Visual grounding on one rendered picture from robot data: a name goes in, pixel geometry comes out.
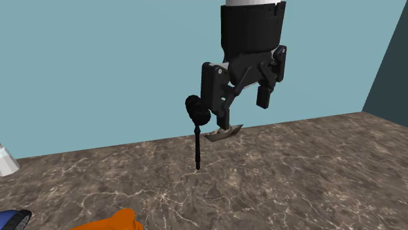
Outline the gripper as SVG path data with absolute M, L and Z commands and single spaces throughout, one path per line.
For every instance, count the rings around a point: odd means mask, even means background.
M 269 107 L 276 83 L 284 78 L 287 47 L 280 39 L 285 10 L 286 1 L 221 6 L 224 60 L 206 62 L 201 68 L 201 99 L 219 128 L 230 128 L 232 102 L 255 82 L 259 83 L 256 104 Z

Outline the black gavel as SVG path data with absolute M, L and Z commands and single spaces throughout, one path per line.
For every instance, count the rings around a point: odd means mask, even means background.
M 209 109 L 202 103 L 202 100 L 197 95 L 190 95 L 185 100 L 186 111 L 195 125 L 195 167 L 200 170 L 200 127 L 206 125 L 211 119 L 211 113 Z

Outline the grey flat wedge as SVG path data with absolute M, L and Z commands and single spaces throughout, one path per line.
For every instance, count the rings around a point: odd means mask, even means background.
M 211 142 L 216 142 L 219 140 L 227 139 L 227 138 L 233 137 L 236 134 L 238 134 L 242 126 L 243 126 L 242 124 L 241 125 L 231 125 L 228 130 L 219 128 L 213 132 L 205 134 L 204 137 Z

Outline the orange rounded object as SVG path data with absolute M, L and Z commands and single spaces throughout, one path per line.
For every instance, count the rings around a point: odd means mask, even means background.
M 70 230 L 144 230 L 144 227 L 135 220 L 134 211 L 125 208 L 119 210 L 110 218 L 85 223 Z

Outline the white faceted bottle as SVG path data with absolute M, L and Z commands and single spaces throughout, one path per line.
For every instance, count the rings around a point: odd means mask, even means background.
M 20 169 L 10 152 L 0 144 L 0 176 L 8 176 Z

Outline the blue object with black band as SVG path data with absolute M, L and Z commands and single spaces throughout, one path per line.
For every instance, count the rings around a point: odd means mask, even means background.
M 24 230 L 32 217 L 30 210 L 4 210 L 0 212 L 0 230 Z

